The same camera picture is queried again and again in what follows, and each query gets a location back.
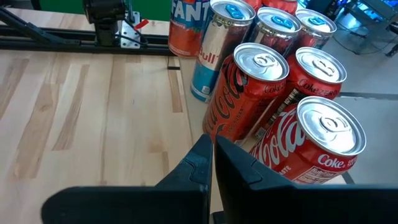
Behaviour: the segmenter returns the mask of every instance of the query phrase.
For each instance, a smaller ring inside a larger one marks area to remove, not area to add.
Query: wooden table
[[[85,16],[11,9],[40,27]],[[143,33],[168,34],[151,21]],[[202,134],[189,91],[194,59],[0,51],[1,223],[40,223],[50,195],[76,185],[155,185]],[[211,211],[222,210],[213,175]],[[344,183],[341,177],[333,183]]]

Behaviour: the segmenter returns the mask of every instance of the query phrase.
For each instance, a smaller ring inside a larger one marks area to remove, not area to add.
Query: can lid
[[[358,120],[334,101],[319,96],[304,98],[297,106],[297,120],[307,137],[330,153],[354,156],[366,146]]]
[[[330,54],[313,47],[302,47],[296,51],[298,64],[311,76],[327,83],[346,80],[344,66]]]
[[[289,66],[281,54],[262,44],[240,44],[235,48],[234,61],[244,73],[257,80],[276,82],[289,74]]]
[[[262,7],[257,11],[257,17],[265,26],[280,32],[294,33],[301,29],[296,17],[273,7]]]
[[[210,6],[219,16],[233,21],[250,21],[256,15],[249,4],[240,0],[211,0]]]
[[[317,32],[330,34],[337,30],[337,26],[332,20],[311,9],[297,10],[296,17],[303,26]]]

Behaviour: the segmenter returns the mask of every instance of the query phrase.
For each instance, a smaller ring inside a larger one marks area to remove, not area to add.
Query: black metal frame
[[[96,44],[94,31],[36,27],[3,7],[0,7],[0,20],[7,24],[0,26],[0,49],[3,50],[175,56],[169,50],[167,35],[143,34],[141,39],[147,39],[147,45],[139,49],[126,49]]]

